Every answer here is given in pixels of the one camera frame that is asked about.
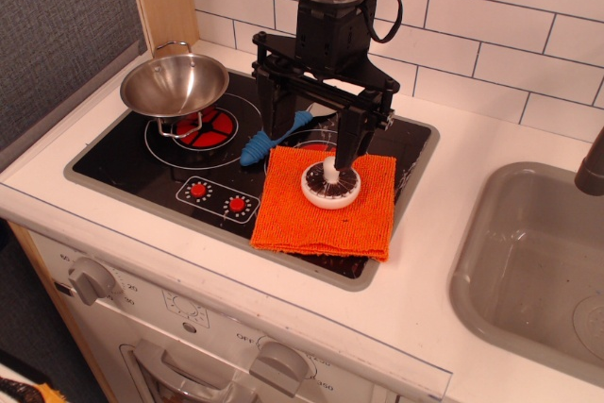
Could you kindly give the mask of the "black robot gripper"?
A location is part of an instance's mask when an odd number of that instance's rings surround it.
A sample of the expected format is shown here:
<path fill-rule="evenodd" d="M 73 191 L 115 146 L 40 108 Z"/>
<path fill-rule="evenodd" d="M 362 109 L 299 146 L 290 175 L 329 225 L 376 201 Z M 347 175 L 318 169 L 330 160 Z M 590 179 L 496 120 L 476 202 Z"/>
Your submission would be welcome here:
<path fill-rule="evenodd" d="M 386 128 L 400 85 L 368 58 L 370 43 L 387 42 L 374 28 L 377 0 L 298 0 L 296 35 L 254 35 L 263 131 L 283 137 L 294 124 L 299 98 L 339 112 L 337 170 L 350 169 L 367 153 L 375 129 Z"/>

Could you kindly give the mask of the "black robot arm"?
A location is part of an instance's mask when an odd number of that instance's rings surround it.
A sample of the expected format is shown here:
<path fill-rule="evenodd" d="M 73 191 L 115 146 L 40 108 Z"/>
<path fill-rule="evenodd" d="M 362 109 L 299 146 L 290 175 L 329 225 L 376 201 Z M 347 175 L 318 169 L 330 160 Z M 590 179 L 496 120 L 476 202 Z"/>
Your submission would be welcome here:
<path fill-rule="evenodd" d="M 339 114 L 335 167 L 351 168 L 364 155 L 377 129 L 386 129 L 400 85 L 368 58 L 372 42 L 388 42 L 397 18 L 380 38 L 374 29 L 377 0 L 298 0 L 293 37 L 260 32 L 253 38 L 263 130 L 283 137 L 294 124 L 300 99 Z"/>

